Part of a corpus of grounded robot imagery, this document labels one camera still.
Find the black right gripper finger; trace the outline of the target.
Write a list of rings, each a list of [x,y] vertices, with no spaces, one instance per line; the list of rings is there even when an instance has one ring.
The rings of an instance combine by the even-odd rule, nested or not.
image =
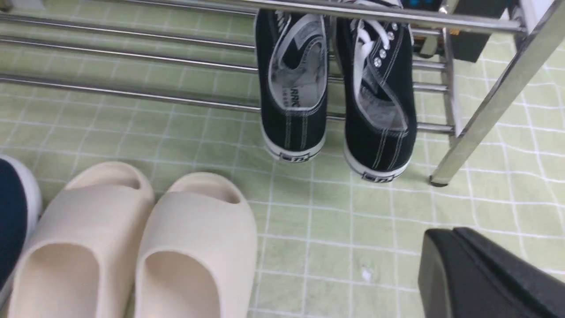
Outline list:
[[[565,284],[474,229],[428,229],[418,289],[426,318],[562,318]]]

